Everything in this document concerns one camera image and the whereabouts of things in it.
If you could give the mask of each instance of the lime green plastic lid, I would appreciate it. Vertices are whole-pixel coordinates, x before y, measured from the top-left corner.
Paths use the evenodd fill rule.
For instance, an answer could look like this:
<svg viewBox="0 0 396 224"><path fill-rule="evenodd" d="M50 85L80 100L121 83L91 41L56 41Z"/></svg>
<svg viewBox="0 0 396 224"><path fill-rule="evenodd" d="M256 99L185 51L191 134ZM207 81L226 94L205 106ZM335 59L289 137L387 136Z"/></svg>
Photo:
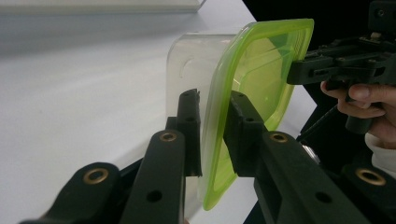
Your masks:
<svg viewBox="0 0 396 224"><path fill-rule="evenodd" d="M288 107L293 86L286 79L293 61L304 58L314 21L261 21L245 26L224 51L210 84L202 135L203 176L199 196L213 208L236 179L223 142L231 91L244 93L269 131Z"/></svg>

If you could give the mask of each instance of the white surface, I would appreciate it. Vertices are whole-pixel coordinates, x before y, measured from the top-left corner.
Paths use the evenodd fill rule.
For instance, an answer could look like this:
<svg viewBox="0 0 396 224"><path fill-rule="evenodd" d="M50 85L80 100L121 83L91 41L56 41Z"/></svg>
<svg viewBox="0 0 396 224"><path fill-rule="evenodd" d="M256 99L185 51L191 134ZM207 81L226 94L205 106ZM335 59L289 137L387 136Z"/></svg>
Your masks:
<svg viewBox="0 0 396 224"><path fill-rule="evenodd" d="M239 0L209 0L197 13L0 17L0 223L40 217L89 163L140 159L165 125L172 43L252 21ZM292 131L302 121L288 120ZM206 212L193 186L191 224L241 223L256 201L252 181L238 179Z"/></svg>
<svg viewBox="0 0 396 224"><path fill-rule="evenodd" d="M205 0L0 0L0 14L197 11Z"/></svg>

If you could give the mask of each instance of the clear plastic box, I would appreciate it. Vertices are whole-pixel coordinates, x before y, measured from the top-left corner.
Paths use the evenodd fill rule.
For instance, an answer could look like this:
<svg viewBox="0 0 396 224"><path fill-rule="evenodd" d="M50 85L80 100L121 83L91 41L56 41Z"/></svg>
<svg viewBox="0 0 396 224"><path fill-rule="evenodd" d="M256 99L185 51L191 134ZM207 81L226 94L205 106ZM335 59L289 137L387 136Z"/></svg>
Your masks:
<svg viewBox="0 0 396 224"><path fill-rule="evenodd" d="M177 114L178 96L200 92L201 162L199 198L210 210L237 178L222 136L231 91L244 93L266 128L275 130L293 86L286 78L293 61L304 58L311 19L253 22L235 32L190 33L176 40L167 61L166 114Z"/></svg>

